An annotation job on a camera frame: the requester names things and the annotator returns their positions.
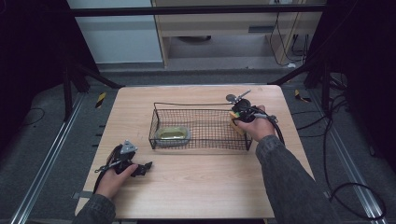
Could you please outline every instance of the black metal pole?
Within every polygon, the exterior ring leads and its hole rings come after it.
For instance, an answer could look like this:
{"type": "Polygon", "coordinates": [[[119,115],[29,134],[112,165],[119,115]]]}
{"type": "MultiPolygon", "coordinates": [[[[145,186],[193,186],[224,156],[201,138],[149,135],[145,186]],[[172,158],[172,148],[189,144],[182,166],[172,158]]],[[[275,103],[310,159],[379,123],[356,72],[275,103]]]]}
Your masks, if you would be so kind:
{"type": "Polygon", "coordinates": [[[201,7],[121,7],[121,8],[79,8],[70,10],[46,10],[53,15],[74,17],[142,16],[177,14],[221,14],[221,13],[268,13],[268,12],[315,12],[337,9],[340,6],[326,4],[310,5],[242,5],[201,7]]]}

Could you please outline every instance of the gray carpet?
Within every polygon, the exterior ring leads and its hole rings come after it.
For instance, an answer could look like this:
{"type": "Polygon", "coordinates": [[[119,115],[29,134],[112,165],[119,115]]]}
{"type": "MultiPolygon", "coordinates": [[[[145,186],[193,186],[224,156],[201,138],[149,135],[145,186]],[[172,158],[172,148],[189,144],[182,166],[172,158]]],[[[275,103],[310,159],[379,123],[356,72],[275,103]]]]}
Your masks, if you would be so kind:
{"type": "MultiPolygon", "coordinates": [[[[285,75],[288,71],[281,70],[217,70],[178,72],[142,72],[136,74],[105,74],[111,80],[124,85],[188,85],[188,84],[230,84],[230,83],[266,83],[285,75]]],[[[301,84],[300,77],[291,82],[301,84]]],[[[49,175],[32,210],[30,218],[54,218],[71,220],[77,200],[71,199],[75,191],[82,190],[86,175],[92,164],[96,145],[100,142],[98,133],[103,132],[101,125],[106,124],[109,112],[117,94],[103,84],[90,79],[92,87],[85,95],[77,120],[68,135],[62,151],[49,175]],[[98,95],[105,91],[106,99],[101,108],[94,108],[98,95]]],[[[294,98],[294,88],[283,88],[290,113],[318,111],[313,103],[306,103],[294,98]]],[[[32,110],[26,123],[38,122],[22,126],[9,145],[8,157],[1,161],[0,167],[0,219],[12,217],[28,190],[30,184],[44,160],[56,133],[64,118],[64,102],[62,86],[41,92],[35,98],[32,107],[45,111],[42,119],[41,110],[32,110]]],[[[319,118],[318,112],[307,112],[293,115],[296,127],[302,127],[319,118]]],[[[318,123],[310,128],[299,131],[304,150],[310,162],[315,179],[323,191],[327,190],[324,181],[322,162],[323,137],[304,137],[324,132],[325,124],[318,123]]],[[[343,136],[348,152],[364,175],[370,187],[375,189],[386,201],[388,223],[396,223],[396,174],[381,158],[373,158],[368,152],[367,143],[361,134],[356,121],[346,108],[341,108],[334,115],[334,126],[343,136]]],[[[331,140],[328,140],[328,173],[332,185],[348,181],[348,177],[336,155],[331,140]]],[[[353,189],[345,189],[339,197],[354,209],[364,214],[361,204],[353,189]]],[[[345,223],[370,223],[348,213],[339,203],[333,203],[335,209],[345,223]]]]}

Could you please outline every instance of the gray sleeve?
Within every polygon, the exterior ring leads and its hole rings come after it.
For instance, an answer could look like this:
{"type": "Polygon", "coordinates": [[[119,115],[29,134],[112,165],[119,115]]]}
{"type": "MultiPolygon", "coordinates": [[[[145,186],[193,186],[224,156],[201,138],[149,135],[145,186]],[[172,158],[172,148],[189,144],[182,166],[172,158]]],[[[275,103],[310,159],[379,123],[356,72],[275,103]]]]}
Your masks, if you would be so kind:
{"type": "Polygon", "coordinates": [[[73,220],[73,224],[107,224],[116,216],[116,207],[107,197],[93,194],[73,220]]]}
{"type": "Polygon", "coordinates": [[[341,223],[315,180],[274,135],[256,148],[277,223],[341,223]]]}

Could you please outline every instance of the white wall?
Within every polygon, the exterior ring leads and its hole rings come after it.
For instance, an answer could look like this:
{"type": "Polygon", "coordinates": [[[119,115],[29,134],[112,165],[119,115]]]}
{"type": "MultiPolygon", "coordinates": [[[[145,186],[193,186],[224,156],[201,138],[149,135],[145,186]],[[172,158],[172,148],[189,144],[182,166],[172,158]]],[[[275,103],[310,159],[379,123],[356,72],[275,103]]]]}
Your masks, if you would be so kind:
{"type": "MultiPolygon", "coordinates": [[[[149,0],[68,0],[71,8],[151,7],[149,0]]],[[[161,63],[153,16],[76,18],[96,63],[161,63]]]]}

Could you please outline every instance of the black wire basket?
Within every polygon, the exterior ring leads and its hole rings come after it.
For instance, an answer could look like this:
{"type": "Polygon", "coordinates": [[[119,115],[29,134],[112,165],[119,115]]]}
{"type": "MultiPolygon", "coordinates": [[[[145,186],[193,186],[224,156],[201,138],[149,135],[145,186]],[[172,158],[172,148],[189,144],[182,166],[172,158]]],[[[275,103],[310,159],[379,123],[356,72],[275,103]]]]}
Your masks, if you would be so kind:
{"type": "Polygon", "coordinates": [[[169,148],[226,148],[249,150],[252,138],[240,134],[230,124],[230,111],[226,109],[200,109],[208,105],[177,105],[154,103],[149,142],[152,149],[169,148]],[[172,108],[159,109],[161,105],[172,108]],[[177,134],[163,137],[163,130],[177,134]]]}

